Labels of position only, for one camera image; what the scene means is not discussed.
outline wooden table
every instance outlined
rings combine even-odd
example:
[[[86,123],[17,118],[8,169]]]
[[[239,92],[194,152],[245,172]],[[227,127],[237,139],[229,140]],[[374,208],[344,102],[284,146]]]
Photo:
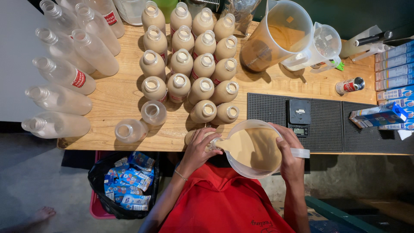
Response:
[[[89,133],[83,137],[59,138],[58,148],[68,150],[143,150],[143,151],[183,151],[184,137],[191,129],[202,128],[204,124],[195,124],[189,113],[193,106],[185,101],[182,104],[165,103],[168,119],[162,126],[149,126],[149,133],[143,141],[132,144],[119,142],[115,138],[115,125],[122,119],[142,119],[140,110],[147,101],[141,92],[141,84],[145,79],[139,66],[139,59],[144,53],[143,27],[124,23],[125,34],[119,40],[122,49],[116,56],[119,71],[107,77],[96,71],[92,77],[96,80],[96,90],[89,95],[93,107],[86,117],[91,121]],[[258,22],[252,22],[249,34],[253,33]],[[171,58],[171,38],[169,24],[166,26],[168,40],[168,59]],[[247,38],[238,38],[237,50],[245,44]],[[320,74],[309,72],[310,67],[296,72],[290,72],[277,64],[265,72],[249,73],[239,63],[239,53],[234,56],[237,60],[237,73],[232,79],[239,83],[237,98],[233,101],[240,109],[237,121],[230,125],[221,125],[217,132],[227,137],[230,129],[247,117],[247,93],[262,93],[286,95],[294,97],[317,98],[326,100],[346,100],[365,104],[376,104],[374,90],[374,56],[361,61],[352,62],[346,59],[345,71],[331,69]],[[166,67],[170,76],[170,65]],[[340,96],[335,91],[339,81],[354,77],[365,80],[365,88],[361,91]]]

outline red shirt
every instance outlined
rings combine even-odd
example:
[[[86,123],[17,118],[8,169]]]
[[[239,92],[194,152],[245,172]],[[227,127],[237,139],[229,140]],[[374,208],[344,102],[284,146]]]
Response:
[[[185,183],[160,232],[294,232],[259,181],[206,163]]]

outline white wall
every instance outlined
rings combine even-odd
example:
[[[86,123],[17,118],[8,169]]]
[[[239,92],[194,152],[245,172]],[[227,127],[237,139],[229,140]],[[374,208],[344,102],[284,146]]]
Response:
[[[34,34],[36,28],[47,27],[47,21],[27,0],[2,1],[0,15],[0,121],[20,122],[43,111],[24,90],[46,83],[31,61],[48,56]]]

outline person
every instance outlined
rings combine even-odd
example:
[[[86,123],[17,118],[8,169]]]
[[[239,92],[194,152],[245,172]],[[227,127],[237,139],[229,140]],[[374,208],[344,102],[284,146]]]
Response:
[[[0,229],[0,233],[29,232],[35,226],[46,221],[55,214],[56,211],[52,207],[43,206],[43,208],[38,209],[34,214],[32,214],[32,216],[26,219],[23,223],[5,229]]]
[[[304,159],[290,148],[302,148],[291,129],[270,123],[282,137],[280,173],[286,184],[284,219],[273,209],[258,180],[239,175],[233,168],[218,168],[207,160],[222,155],[205,152],[220,137],[214,128],[198,129],[192,136],[170,183],[158,198],[138,233],[146,232],[297,232],[309,233],[305,203]]]

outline black plastic bag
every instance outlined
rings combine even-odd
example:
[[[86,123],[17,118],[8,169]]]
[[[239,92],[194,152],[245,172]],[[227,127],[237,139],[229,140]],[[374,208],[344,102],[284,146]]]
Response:
[[[109,169],[113,168],[115,165],[114,163],[120,160],[123,157],[129,157],[131,154],[130,151],[121,151],[115,152],[114,154],[98,160],[95,165],[92,167],[91,170],[88,172],[88,180],[98,195],[99,200],[101,201],[102,207],[106,212],[109,214],[115,215],[118,219],[142,219],[148,215],[149,211],[151,211],[152,207],[155,205],[156,196],[158,193],[158,186],[159,186],[159,153],[158,152],[145,152],[142,151],[143,154],[153,158],[155,160],[154,163],[154,180],[152,185],[148,187],[148,189],[144,192],[143,195],[149,196],[151,195],[151,200],[148,205],[148,211],[138,211],[138,210],[126,210],[121,206],[117,205],[107,196],[105,196],[104,191],[104,176],[108,173]]]

